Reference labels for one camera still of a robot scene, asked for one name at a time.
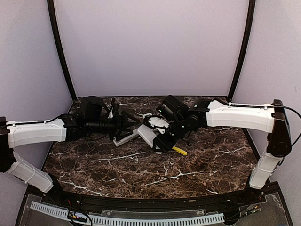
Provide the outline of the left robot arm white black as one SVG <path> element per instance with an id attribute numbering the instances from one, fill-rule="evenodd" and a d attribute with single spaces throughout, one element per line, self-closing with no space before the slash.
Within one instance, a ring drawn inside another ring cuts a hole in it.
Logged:
<path id="1" fill-rule="evenodd" d="M 92 134 L 108 135 L 111 141 L 123 141 L 134 134 L 132 126 L 139 119 L 127 111 L 119 111 L 119 104 L 113 98 L 107 106 L 101 97 L 88 96 L 81 100 L 75 113 L 61 114 L 45 121 L 16 122 L 0 119 L 0 171 L 8 173 L 48 193 L 56 205 L 66 202 L 57 179 L 24 160 L 14 148 L 22 145 L 44 142 L 76 141 Z"/>

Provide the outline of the yellow handled screwdriver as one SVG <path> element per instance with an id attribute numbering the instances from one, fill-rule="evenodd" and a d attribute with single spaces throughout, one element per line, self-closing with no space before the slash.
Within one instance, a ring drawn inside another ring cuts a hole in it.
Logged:
<path id="1" fill-rule="evenodd" d="M 172 149 L 173 149 L 174 151 L 176 151 L 177 153 L 183 155 L 183 156 L 187 156 L 187 154 L 188 154 L 185 150 L 180 149 L 180 148 L 178 148 L 178 147 L 176 147 L 176 146 L 173 146 Z"/>

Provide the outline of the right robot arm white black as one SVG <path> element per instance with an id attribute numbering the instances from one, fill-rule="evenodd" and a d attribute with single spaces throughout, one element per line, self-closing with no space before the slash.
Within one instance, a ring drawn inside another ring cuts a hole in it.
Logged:
<path id="1" fill-rule="evenodd" d="M 236 127 L 267 133 L 267 147 L 250 175 L 249 187 L 240 193 L 242 203 L 250 204 L 258 197 L 258 189 L 264 187 L 277 165 L 294 146 L 286 110 L 287 107 L 278 99 L 263 105 L 197 99 L 188 107 L 169 95 L 157 108 L 169 125 L 163 128 L 164 133 L 154 138 L 153 144 L 167 152 L 186 134 L 207 127 Z"/>

